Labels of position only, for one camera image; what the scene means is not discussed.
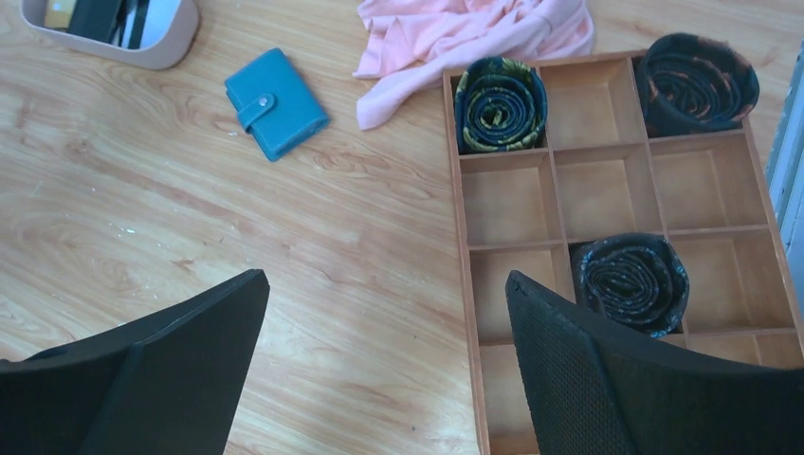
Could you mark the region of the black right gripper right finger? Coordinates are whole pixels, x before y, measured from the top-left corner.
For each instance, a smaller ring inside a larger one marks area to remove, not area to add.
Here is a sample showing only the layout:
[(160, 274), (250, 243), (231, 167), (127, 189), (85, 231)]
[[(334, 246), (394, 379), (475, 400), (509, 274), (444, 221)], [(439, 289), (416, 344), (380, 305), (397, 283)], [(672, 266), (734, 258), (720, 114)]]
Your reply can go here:
[(520, 271), (505, 284), (544, 454), (799, 454), (803, 372), (699, 354), (578, 306)]

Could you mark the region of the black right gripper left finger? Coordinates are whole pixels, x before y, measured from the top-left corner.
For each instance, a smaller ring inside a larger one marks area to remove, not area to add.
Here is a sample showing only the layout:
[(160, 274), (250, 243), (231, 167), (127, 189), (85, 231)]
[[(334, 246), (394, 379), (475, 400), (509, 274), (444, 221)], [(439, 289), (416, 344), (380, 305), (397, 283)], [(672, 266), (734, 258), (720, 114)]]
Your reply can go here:
[(221, 454), (263, 325), (249, 269), (103, 333), (1, 363), (5, 454)]

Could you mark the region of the teal leather card holder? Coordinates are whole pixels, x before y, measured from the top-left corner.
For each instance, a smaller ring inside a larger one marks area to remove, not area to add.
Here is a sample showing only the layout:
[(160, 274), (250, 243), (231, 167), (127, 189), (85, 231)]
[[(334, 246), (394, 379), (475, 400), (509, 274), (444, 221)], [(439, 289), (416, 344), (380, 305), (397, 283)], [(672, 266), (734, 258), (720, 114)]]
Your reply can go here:
[(225, 87), (241, 127), (271, 162), (329, 124), (317, 97), (279, 48), (227, 78)]

